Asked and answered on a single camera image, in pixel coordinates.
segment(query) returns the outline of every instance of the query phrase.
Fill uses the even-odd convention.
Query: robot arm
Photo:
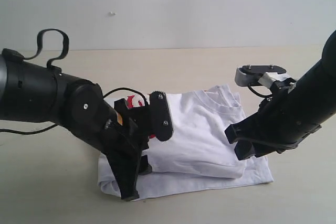
[[[238,68],[235,81],[264,98],[259,110],[230,125],[225,134],[239,160],[294,149],[336,112],[336,31],[327,40],[322,58],[299,80],[278,66]],[[265,86],[260,95],[253,86]]]
[[[63,37],[63,51],[50,59],[47,67],[27,62],[42,50],[42,30],[37,36],[35,56],[25,58],[16,51],[3,49],[0,55],[0,119],[22,122],[54,122],[68,129],[92,147],[104,153],[118,183],[121,198],[139,197],[136,190],[138,174],[151,172],[147,156],[150,135],[167,141],[173,126],[165,93],[145,96],[145,106],[128,109],[125,99],[114,108],[106,103],[98,84],[62,73],[52,65],[63,59],[69,48],[68,36]]]

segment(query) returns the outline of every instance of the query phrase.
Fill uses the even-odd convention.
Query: beige table
[[[63,71],[100,83],[104,91],[186,92],[229,83],[246,114],[260,99],[234,84],[236,67],[274,64],[300,77],[322,45],[286,48],[73,51]],[[37,60],[45,64],[56,52]],[[104,195],[97,186],[99,153],[66,130],[0,136],[0,223],[335,223],[336,118],[298,149],[269,155],[275,182],[138,202]],[[23,130],[41,125],[0,122]]]

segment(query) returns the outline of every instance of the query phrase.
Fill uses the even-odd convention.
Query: white wall
[[[0,0],[0,48],[35,50],[48,27],[71,49],[320,44],[336,28],[336,0]]]

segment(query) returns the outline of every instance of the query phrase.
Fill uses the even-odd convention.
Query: white t-shirt
[[[113,105],[115,99],[107,99]],[[220,189],[272,182],[266,157],[239,161],[235,144],[229,144],[224,133],[232,123],[245,118],[240,97],[228,85],[207,91],[167,94],[174,133],[170,140],[149,141],[148,155],[153,173],[139,176],[140,198]],[[128,97],[130,107],[141,106],[139,96]],[[120,196],[106,157],[99,158],[101,190]]]

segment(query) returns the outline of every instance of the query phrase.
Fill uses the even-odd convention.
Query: orange label
[[[122,126],[122,117],[118,112],[117,112],[117,121]]]

